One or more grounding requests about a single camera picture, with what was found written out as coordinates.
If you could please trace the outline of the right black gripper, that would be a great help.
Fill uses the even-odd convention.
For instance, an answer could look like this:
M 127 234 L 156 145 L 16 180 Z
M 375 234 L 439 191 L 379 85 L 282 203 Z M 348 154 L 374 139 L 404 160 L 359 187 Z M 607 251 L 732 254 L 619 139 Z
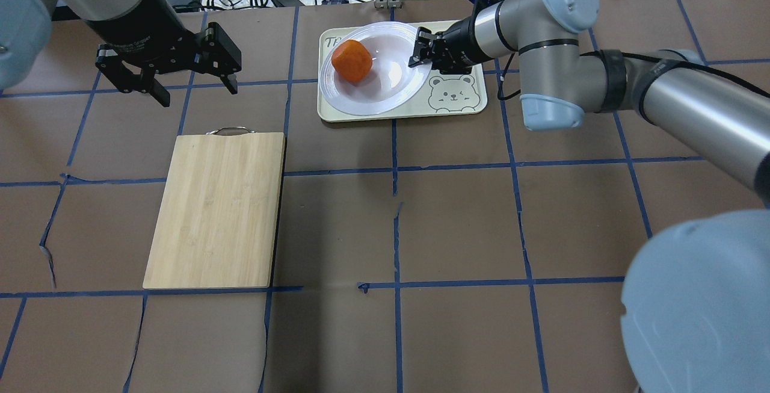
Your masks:
M 429 64 L 441 74 L 460 75 L 469 74 L 473 66 L 489 61 L 490 56 L 481 49 L 476 39 L 475 19 L 466 17 L 436 35 L 425 26 L 416 28 L 408 67 Z

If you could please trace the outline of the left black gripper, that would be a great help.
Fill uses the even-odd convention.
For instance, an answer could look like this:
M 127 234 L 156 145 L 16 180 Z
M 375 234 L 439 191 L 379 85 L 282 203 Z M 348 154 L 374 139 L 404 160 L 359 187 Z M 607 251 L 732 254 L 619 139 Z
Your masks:
M 144 46 L 143 53 L 129 55 L 111 45 L 99 45 L 96 67 L 121 93 L 148 94 L 168 108 L 170 92 L 157 80 L 159 75 L 192 70 L 219 78 L 230 94 L 237 94 L 242 53 L 224 28 L 212 21 L 198 33 L 184 30 L 160 48 Z

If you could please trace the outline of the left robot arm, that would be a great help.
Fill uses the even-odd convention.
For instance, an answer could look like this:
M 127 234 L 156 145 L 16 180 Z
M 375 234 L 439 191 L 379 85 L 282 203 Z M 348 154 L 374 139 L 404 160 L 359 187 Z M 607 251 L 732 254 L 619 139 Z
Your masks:
M 2 88 L 29 75 L 49 42 L 58 1 L 101 37 L 94 64 L 121 93 L 148 94 L 168 107 L 170 94 L 156 76 L 192 70 L 217 76 L 237 94 L 240 49 L 219 23 L 197 33 L 185 28 L 167 0 L 2 0 Z

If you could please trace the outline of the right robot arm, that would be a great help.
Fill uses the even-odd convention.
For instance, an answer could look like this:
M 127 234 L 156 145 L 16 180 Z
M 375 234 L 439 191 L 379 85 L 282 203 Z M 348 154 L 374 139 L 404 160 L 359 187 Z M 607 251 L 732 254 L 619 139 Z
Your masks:
M 599 0 L 468 0 L 448 30 L 416 31 L 411 67 L 467 74 L 517 55 L 523 124 L 580 127 L 635 111 L 768 202 L 768 94 L 693 51 L 581 55 Z M 768 209 L 670 226 L 625 274 L 621 334 L 639 392 L 767 392 Z

